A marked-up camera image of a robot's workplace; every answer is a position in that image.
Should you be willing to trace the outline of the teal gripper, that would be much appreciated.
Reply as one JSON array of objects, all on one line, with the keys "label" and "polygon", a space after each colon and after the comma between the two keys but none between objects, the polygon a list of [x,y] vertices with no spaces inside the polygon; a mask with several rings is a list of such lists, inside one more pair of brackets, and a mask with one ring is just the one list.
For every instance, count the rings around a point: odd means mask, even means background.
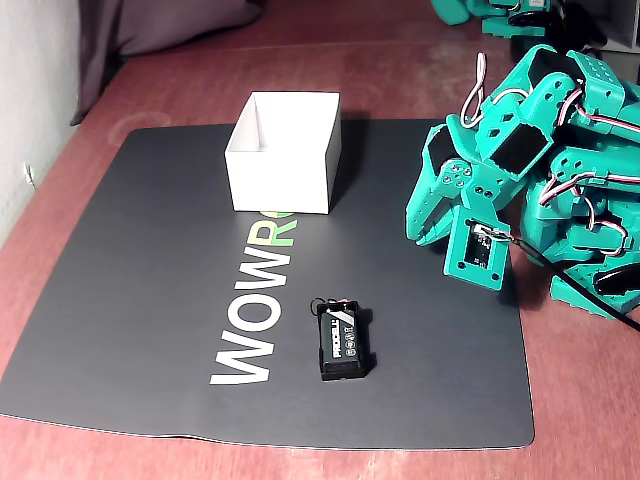
[{"label": "teal gripper", "polygon": [[493,220],[523,188],[516,174],[481,154],[477,134],[476,128],[464,128],[457,114],[430,129],[406,207],[406,236],[417,245],[447,236],[438,223],[451,220],[456,207]]}]

